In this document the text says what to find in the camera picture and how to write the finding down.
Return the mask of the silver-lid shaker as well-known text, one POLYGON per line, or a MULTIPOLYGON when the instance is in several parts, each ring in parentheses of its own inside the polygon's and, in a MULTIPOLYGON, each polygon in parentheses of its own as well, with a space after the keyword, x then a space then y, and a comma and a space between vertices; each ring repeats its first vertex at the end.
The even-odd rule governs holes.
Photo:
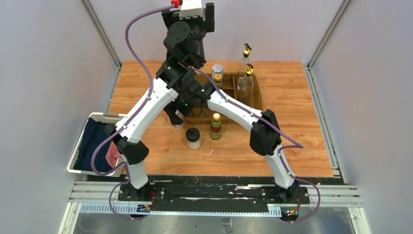
POLYGON ((212 77, 215 78, 217 75, 222 78, 224 73, 224 67, 220 63, 216 63, 212 66, 212 77))
POLYGON ((175 111, 174 114, 172 114, 170 117, 170 122, 175 130, 182 130, 184 125, 184 118, 182 113, 180 113, 178 110, 175 111))

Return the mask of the sauce bottle yellow cap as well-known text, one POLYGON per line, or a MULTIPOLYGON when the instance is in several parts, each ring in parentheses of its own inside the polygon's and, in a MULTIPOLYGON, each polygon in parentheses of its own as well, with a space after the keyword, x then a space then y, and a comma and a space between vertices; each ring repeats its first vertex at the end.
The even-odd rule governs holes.
POLYGON ((223 75, 222 74, 215 74, 213 78, 214 78, 215 85, 218 88, 222 88, 223 75))
POLYGON ((222 124, 220 113, 214 113, 212 115, 212 121, 210 126, 210 137, 214 140, 218 140, 222 136, 222 124))

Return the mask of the clear oil bottle gold spout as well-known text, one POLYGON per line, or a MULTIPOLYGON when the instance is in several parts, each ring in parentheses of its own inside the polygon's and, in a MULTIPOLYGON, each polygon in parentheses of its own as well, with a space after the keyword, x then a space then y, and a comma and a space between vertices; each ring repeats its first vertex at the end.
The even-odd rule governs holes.
POLYGON ((239 59, 239 69, 238 72, 239 73, 244 73, 245 70, 249 67, 248 64, 250 63, 250 54, 251 54, 251 47, 249 46, 248 43, 244 44, 244 49, 243 49, 243 53, 242 53, 242 57, 239 59))

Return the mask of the oil bottle with brown residue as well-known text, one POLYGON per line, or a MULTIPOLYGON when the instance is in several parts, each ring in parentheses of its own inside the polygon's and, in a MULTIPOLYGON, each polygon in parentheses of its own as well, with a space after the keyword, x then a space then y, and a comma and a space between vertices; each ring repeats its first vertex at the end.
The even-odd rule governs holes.
POLYGON ((238 73, 238 78, 236 81, 237 87, 237 99, 238 101, 242 102, 243 104, 249 106, 251 103, 251 96, 253 94, 253 65, 251 63, 248 64, 248 68, 245 70, 244 73, 238 73))

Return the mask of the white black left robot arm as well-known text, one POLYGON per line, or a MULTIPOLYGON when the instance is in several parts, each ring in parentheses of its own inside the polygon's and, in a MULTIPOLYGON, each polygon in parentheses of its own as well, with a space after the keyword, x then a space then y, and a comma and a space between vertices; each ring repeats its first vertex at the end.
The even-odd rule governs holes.
POLYGON ((203 39, 215 29, 215 6, 199 0, 174 0, 160 9, 167 34, 163 41, 167 58, 150 78, 150 86, 133 109, 107 131, 125 162, 131 196, 144 201, 149 196, 145 158, 149 149, 141 138, 152 121, 164 111, 172 125, 196 106, 205 105, 216 90, 213 82, 201 84, 196 70, 205 63, 203 39))

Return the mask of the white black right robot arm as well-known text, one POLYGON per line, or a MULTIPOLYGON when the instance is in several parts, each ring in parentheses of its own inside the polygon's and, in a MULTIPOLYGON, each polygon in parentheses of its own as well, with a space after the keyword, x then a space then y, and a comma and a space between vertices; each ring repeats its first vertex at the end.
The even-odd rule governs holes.
POLYGON ((205 104, 209 109, 229 117, 248 130, 249 146, 255 153, 262 155, 270 166, 280 201, 288 204, 297 198, 299 183, 284 156, 285 147, 281 137, 291 141, 292 148, 302 148, 302 145, 280 130, 273 111, 263 112, 242 104, 211 82, 205 85, 195 82, 194 86, 180 90, 178 96, 167 103, 164 111, 172 124, 181 124, 183 120, 178 115, 188 114, 196 104, 205 104))

